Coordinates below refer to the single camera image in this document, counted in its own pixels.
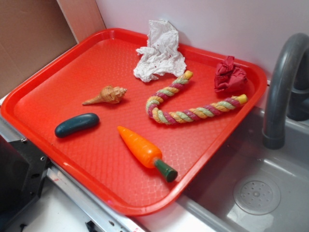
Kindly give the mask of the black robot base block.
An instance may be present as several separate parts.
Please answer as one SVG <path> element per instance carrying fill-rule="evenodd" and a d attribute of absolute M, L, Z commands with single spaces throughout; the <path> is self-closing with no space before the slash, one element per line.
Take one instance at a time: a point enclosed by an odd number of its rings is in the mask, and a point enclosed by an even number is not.
<path fill-rule="evenodd" d="M 0 138 L 0 229 L 41 196 L 49 158 L 27 139 Z"/>

